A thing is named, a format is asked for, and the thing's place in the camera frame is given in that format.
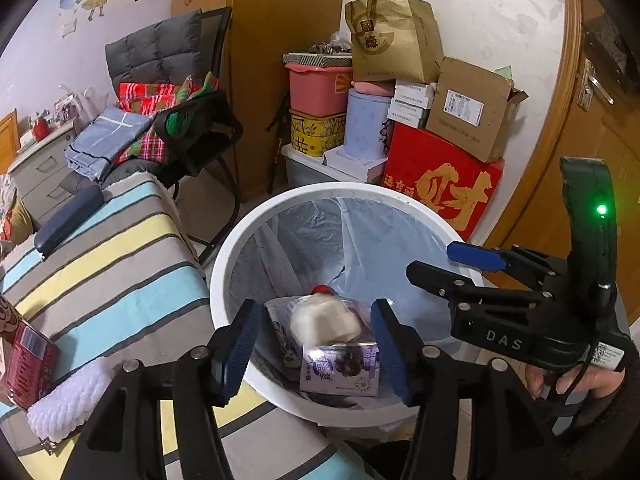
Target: bed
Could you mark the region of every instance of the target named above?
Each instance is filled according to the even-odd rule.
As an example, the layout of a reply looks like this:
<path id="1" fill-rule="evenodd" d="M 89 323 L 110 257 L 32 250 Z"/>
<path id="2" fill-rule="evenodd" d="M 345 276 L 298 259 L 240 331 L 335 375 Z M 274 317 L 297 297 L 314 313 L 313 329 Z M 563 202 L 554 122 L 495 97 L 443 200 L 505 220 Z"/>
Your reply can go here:
<path id="1" fill-rule="evenodd" d="M 2 292 L 60 348 L 58 381 L 98 356 L 114 367 L 133 357 L 170 362 L 206 344 L 214 330 L 204 272 L 164 186 L 137 173 L 103 193 L 104 206 L 49 258 L 41 261 L 31 237 L 0 265 Z M 180 480 L 171 402 L 161 410 L 167 478 Z M 370 478 L 350 448 L 247 384 L 214 412 L 236 480 Z M 77 437 L 49 456 L 26 414 L 4 404 L 0 428 L 34 480 L 61 477 Z"/>

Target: drawer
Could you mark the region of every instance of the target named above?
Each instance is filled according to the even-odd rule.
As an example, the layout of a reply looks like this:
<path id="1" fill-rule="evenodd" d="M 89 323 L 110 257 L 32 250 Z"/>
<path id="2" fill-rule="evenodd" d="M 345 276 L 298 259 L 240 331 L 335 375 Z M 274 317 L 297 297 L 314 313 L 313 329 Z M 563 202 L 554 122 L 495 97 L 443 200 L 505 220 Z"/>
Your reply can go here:
<path id="1" fill-rule="evenodd" d="M 16 168 L 12 177 L 20 196 L 25 197 L 38 184 L 47 180 L 61 168 L 66 168 L 65 149 L 75 136 L 76 133 L 70 130 L 38 150 Z"/>
<path id="2" fill-rule="evenodd" d="M 71 169 L 66 166 L 57 170 L 47 180 L 38 184 L 22 197 L 22 202 L 32 218 L 36 220 L 41 218 L 71 196 L 71 193 L 60 187 L 62 179 L 69 173 L 71 173 Z"/>
<path id="3" fill-rule="evenodd" d="M 68 202 L 71 202 L 71 200 L 73 200 L 73 197 L 74 197 L 73 195 L 66 197 L 62 202 L 60 202 L 57 206 L 55 206 L 55 208 L 47 211 L 46 213 L 44 213 L 43 216 L 35 220 L 34 224 L 36 229 L 40 229 L 44 224 L 46 224 L 47 221 L 49 221 L 53 215 L 55 215 L 58 211 L 60 211 L 65 204 L 67 204 Z"/>

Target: white trash can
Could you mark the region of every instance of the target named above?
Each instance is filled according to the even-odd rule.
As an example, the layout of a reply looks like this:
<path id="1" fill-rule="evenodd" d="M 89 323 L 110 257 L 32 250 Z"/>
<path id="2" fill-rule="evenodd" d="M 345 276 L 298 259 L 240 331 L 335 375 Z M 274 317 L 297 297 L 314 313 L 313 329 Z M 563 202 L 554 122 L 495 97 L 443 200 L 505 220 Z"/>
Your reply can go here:
<path id="1" fill-rule="evenodd" d="M 450 337 L 447 303 L 411 285 L 406 266 L 420 260 L 470 277 L 481 275 L 458 267 L 446 255 L 458 234 L 436 213 L 401 193 L 369 184 L 327 182 L 275 196 L 243 218 L 222 245 L 214 264 L 210 305 L 216 327 L 231 323 L 242 302 L 262 304 L 273 298 L 309 294 L 327 284 L 348 298 L 368 304 L 393 301 L 403 324 L 463 360 L 478 350 Z M 245 380 L 265 399 L 286 412 L 320 426 L 367 428 L 388 426 L 417 413 L 385 383 L 378 397 L 361 397 L 350 407 L 321 404 L 303 397 L 295 381 L 282 374 L 282 356 L 264 316 Z"/>

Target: human hand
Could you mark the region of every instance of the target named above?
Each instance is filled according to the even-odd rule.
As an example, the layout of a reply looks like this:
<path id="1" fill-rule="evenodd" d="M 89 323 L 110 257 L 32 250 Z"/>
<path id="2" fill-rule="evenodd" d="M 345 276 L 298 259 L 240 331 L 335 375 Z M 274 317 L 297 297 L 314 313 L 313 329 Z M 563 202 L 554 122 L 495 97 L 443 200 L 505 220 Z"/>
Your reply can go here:
<path id="1" fill-rule="evenodd" d="M 569 386 L 574 382 L 582 368 L 582 364 L 576 365 L 569 370 L 556 383 L 556 392 L 564 394 Z M 527 382 L 527 390 L 534 399 L 542 396 L 544 389 L 545 371 L 532 365 L 527 365 L 525 370 L 525 380 Z M 590 365 L 586 373 L 575 387 L 574 392 L 588 392 L 591 390 L 596 398 L 606 397 L 615 392 L 625 379 L 625 371 L 612 372 L 599 366 Z"/>

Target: green cloth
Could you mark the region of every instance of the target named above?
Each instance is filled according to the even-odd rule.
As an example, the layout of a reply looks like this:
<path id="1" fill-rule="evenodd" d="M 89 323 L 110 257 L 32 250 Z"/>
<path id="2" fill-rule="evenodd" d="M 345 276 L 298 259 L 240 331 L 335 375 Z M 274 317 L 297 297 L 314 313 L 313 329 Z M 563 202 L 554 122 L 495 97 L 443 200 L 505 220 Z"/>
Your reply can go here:
<path id="1" fill-rule="evenodd" d="M 212 94 L 214 92 L 213 79 L 214 79 L 213 74 L 209 72 L 206 78 L 204 79 L 204 85 L 202 89 L 198 90 L 197 92 L 194 92 L 193 94 L 188 96 L 187 99 L 185 99 L 184 101 L 181 101 L 181 103 L 185 101 L 191 101 L 192 99 L 196 99 L 203 95 Z M 166 120 L 166 132 L 171 136 L 175 135 L 178 131 L 184 133 L 191 126 L 192 120 L 193 120 L 193 113 L 188 113 L 186 116 L 181 116 L 181 114 L 179 113 L 171 114 L 169 118 Z"/>

